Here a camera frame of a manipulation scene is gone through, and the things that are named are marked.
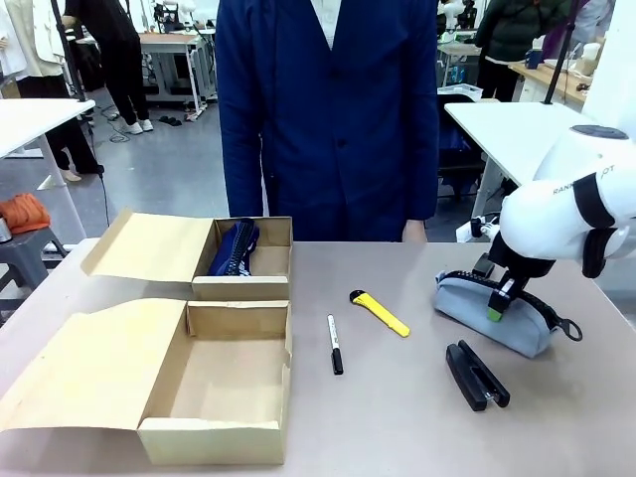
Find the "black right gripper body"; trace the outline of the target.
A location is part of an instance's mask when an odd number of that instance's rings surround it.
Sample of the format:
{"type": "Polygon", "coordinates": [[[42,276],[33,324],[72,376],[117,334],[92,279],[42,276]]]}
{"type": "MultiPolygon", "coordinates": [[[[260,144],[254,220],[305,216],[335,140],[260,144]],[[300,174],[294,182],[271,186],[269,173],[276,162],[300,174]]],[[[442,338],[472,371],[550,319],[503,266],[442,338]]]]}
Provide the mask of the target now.
{"type": "Polygon", "coordinates": [[[529,280],[546,276],[554,264],[554,260],[524,257],[512,250],[497,233],[492,240],[489,258],[505,269],[497,290],[501,295],[515,299],[524,290],[529,280]]]}

